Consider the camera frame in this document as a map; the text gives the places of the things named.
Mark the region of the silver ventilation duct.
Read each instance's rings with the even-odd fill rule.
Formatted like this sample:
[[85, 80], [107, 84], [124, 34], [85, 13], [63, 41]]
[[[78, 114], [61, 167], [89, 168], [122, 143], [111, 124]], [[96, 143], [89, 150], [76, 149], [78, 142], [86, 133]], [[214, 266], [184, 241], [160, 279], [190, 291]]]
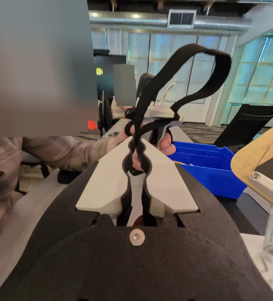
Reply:
[[89, 11], [91, 24], [129, 26], [129, 27], [152, 27], [173, 29], [178, 31], [205, 30], [233, 32], [244, 34], [251, 27], [252, 20], [242, 17], [216, 17], [196, 15], [193, 29], [168, 28], [168, 14], [140, 13], [140, 12], [111, 12], [111, 11]]

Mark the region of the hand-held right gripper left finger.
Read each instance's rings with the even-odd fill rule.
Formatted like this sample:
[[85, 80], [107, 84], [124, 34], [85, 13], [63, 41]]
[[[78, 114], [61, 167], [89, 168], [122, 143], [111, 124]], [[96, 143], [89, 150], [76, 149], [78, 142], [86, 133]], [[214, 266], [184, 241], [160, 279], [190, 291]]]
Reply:
[[128, 172], [133, 166], [134, 137], [130, 136], [102, 157], [76, 209], [106, 214], [117, 226], [127, 226], [132, 210], [132, 189]]

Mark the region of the white display stand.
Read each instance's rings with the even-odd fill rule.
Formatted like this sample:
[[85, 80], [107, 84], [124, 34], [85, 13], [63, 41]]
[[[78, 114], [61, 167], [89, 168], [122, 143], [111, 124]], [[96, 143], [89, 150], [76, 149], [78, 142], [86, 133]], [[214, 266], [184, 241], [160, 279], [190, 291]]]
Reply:
[[234, 175], [270, 204], [264, 236], [241, 234], [260, 275], [273, 290], [273, 127], [232, 158]]

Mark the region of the black round pad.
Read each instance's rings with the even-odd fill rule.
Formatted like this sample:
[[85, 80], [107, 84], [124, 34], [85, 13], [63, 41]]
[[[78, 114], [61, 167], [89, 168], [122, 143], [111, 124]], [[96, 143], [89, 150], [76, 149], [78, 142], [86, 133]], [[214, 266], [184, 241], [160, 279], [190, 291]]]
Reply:
[[68, 185], [72, 181], [74, 181], [81, 173], [81, 171], [59, 170], [57, 175], [57, 181], [60, 184]]

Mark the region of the person's plaid shirt torso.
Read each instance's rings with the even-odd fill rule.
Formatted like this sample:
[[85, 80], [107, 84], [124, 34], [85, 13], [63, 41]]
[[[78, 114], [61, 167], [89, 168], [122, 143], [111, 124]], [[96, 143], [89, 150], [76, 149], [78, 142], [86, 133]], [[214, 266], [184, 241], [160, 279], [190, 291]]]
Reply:
[[21, 163], [22, 137], [0, 137], [0, 230], [14, 202]]

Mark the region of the person's left hand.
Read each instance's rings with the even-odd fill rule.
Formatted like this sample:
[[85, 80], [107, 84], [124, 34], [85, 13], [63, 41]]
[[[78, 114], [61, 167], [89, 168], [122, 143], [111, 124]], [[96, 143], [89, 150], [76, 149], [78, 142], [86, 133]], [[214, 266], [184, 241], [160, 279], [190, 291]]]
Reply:
[[[116, 146], [118, 144], [120, 144], [121, 142], [123, 142], [124, 140], [126, 140], [128, 138], [128, 136], [125, 134], [125, 130], [124, 127], [121, 130], [121, 132], [119, 132], [119, 134], [115, 137], [111, 137], [108, 139], [107, 141], [107, 153], [109, 153], [110, 151], [112, 151], [114, 148], [116, 148]], [[160, 141], [160, 152], [162, 152], [165, 156], [169, 156], [175, 153], [176, 151], [176, 147], [174, 144], [171, 143], [172, 139], [169, 133], [165, 133], [163, 139]], [[132, 160], [133, 160], [133, 168], [135, 168], [138, 171], [143, 171], [141, 168], [141, 162], [138, 159], [138, 153], [137, 150], [134, 151], [134, 153], [132, 154]]]

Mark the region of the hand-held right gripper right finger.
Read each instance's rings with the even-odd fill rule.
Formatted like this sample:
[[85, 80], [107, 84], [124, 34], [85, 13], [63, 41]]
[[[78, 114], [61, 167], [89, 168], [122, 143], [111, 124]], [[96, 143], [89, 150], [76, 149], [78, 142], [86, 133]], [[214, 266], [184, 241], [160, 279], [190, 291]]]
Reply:
[[143, 223], [156, 226], [156, 218], [199, 210], [178, 167], [145, 139], [140, 140], [141, 168], [146, 174], [142, 189]]

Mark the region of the person's left forearm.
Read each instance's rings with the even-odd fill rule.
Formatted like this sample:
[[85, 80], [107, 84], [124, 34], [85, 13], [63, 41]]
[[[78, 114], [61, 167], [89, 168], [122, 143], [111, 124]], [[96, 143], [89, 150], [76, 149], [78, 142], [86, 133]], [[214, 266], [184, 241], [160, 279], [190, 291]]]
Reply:
[[22, 150], [51, 168], [85, 171], [111, 150], [112, 138], [78, 141], [71, 136], [23, 137]]

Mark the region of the black display panel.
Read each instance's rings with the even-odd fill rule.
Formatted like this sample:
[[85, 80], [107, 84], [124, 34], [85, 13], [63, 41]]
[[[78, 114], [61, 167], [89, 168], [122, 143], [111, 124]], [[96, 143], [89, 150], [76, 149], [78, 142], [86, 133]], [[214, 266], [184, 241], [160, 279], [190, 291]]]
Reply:
[[126, 64], [126, 55], [111, 55], [109, 50], [94, 49], [94, 64], [96, 67], [97, 96], [101, 98], [102, 92], [114, 95], [113, 66]]

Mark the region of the white air vent grille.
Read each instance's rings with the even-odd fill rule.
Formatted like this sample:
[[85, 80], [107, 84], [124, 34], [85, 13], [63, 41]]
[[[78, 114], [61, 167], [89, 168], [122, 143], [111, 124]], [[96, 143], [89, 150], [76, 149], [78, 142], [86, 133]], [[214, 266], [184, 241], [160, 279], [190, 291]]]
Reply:
[[168, 28], [193, 29], [196, 20], [197, 10], [191, 9], [170, 9], [168, 13]]

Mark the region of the blue plastic bin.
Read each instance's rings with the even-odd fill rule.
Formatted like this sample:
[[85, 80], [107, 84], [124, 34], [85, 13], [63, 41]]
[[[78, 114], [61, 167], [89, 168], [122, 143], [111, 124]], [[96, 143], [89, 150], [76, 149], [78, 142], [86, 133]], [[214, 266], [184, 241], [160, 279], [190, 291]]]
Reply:
[[238, 199], [247, 185], [231, 170], [234, 153], [226, 147], [175, 141], [176, 152], [168, 156], [181, 165], [213, 195]]

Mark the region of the black office chair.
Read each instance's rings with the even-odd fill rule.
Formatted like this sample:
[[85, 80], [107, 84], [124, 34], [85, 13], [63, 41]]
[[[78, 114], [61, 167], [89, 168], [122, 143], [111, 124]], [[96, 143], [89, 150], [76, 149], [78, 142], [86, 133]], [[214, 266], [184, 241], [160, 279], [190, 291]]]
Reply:
[[248, 145], [273, 118], [273, 106], [243, 104], [213, 145], [233, 153]]

